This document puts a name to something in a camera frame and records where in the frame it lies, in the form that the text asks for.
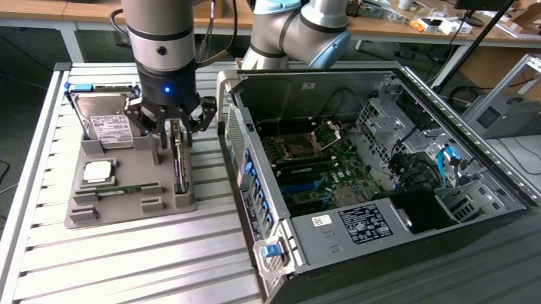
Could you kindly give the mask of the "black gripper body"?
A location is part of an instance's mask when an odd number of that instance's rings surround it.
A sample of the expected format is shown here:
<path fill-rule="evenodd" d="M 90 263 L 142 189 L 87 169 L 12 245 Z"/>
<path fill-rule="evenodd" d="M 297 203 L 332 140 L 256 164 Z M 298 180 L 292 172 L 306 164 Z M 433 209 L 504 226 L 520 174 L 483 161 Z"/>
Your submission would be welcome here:
<path fill-rule="evenodd" d="M 173 71 L 158 71 L 137 62 L 143 96 L 159 107 L 166 107 L 167 118 L 178 118 L 179 109 L 191 114 L 199 106 L 197 92 L 197 62 Z"/>

